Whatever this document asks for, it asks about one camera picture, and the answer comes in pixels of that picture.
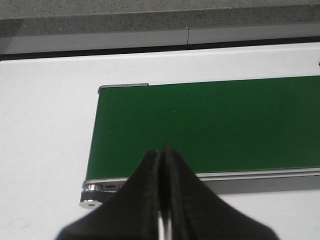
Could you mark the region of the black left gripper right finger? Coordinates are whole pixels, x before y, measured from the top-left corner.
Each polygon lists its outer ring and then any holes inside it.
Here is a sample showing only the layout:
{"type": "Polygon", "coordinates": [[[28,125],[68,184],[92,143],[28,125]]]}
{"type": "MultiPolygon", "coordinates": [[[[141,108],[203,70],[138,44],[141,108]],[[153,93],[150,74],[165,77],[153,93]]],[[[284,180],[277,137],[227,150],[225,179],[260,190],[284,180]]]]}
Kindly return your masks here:
{"type": "Polygon", "coordinates": [[[166,144],[160,155],[159,196],[166,240],[278,239],[271,228],[219,198],[166,144]]]}

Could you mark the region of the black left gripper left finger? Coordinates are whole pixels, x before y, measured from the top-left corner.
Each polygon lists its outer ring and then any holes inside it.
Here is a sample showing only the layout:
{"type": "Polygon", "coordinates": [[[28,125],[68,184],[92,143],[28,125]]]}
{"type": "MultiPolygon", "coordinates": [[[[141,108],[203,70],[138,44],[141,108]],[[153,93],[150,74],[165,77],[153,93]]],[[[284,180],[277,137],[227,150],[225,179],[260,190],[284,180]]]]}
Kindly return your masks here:
{"type": "Polygon", "coordinates": [[[59,240],[157,240],[159,153],[148,150],[126,183],[103,205],[64,227],[59,240]]]}

